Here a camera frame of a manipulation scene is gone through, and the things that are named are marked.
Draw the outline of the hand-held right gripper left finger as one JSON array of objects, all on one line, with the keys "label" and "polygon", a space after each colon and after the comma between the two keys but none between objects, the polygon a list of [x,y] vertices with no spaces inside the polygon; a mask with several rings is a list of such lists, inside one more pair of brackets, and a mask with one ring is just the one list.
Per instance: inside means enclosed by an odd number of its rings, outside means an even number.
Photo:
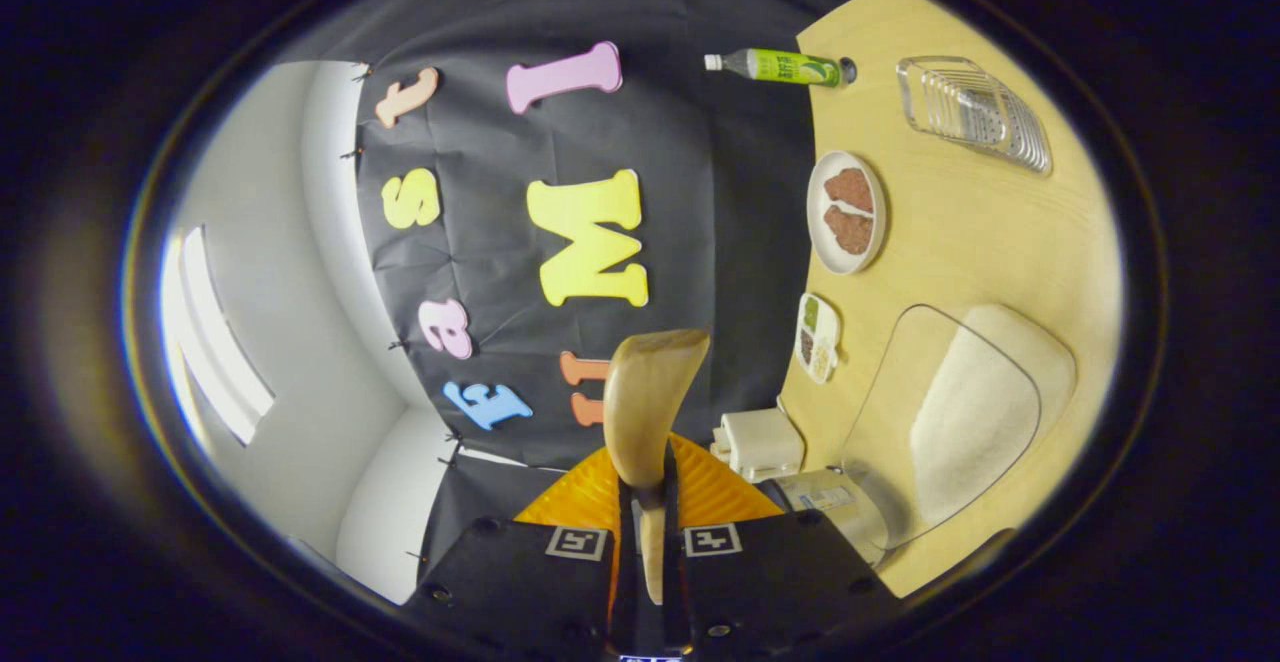
[{"label": "hand-held right gripper left finger", "polygon": [[465,458],[445,484],[466,483],[522,483],[525,502],[467,513],[445,502],[452,534],[428,545],[408,622],[460,656],[609,656],[634,639],[630,497],[607,449],[561,475]]}]

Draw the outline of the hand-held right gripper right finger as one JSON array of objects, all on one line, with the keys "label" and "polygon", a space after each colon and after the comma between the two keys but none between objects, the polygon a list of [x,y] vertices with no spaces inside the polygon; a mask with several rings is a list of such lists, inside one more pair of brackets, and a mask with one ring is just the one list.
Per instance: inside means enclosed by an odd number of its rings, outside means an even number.
[{"label": "hand-held right gripper right finger", "polygon": [[783,511],[700,446],[669,438],[666,599],[695,648],[863,648],[900,599],[817,510]]}]

